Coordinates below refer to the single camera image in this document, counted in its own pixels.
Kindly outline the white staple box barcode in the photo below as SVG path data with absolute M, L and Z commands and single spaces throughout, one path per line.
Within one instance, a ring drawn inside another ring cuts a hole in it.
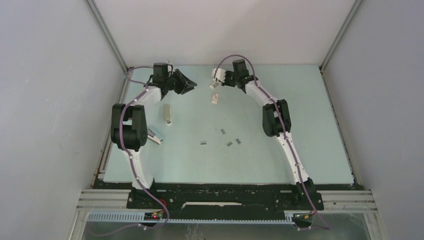
M 212 82 L 210 85 L 209 85 L 209 87 L 211 88 L 211 89 L 215 89 L 215 88 L 217 88 L 218 86 L 220 86 L 222 83 L 220 82 L 220 81 L 214 81 L 214 82 Z

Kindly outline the small white staple box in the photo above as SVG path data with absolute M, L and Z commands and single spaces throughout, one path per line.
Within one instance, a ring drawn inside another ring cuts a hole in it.
M 212 94 L 212 98 L 211 98 L 211 103 L 212 104 L 218 104 L 218 102 L 219 102 L 219 94 L 218 93 L 213 93 Z

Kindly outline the beige stapler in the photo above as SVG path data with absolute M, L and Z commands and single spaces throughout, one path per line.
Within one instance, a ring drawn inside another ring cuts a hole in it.
M 167 126 L 172 124 L 172 111 L 171 106 L 169 104 L 164 105 L 164 120 Z

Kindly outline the grey white stapler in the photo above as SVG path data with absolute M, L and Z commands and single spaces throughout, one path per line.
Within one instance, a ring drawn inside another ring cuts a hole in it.
M 160 134 L 155 133 L 150 128 L 147 129 L 147 137 L 150 141 L 154 142 L 157 145 L 161 145 L 164 141 L 164 138 Z

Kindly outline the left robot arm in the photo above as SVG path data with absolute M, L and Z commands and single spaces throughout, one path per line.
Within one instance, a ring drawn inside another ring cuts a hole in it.
M 111 141 L 123 152 L 131 169 L 132 186 L 143 190 L 138 201 L 145 208 L 153 208 L 158 202 L 158 194 L 149 189 L 154 177 L 140 157 L 149 136 L 146 108 L 160 102 L 169 92 L 183 95 L 197 87 L 170 63 L 154 63 L 150 70 L 147 82 L 141 83 L 141 93 L 128 103 L 112 106 L 110 127 Z

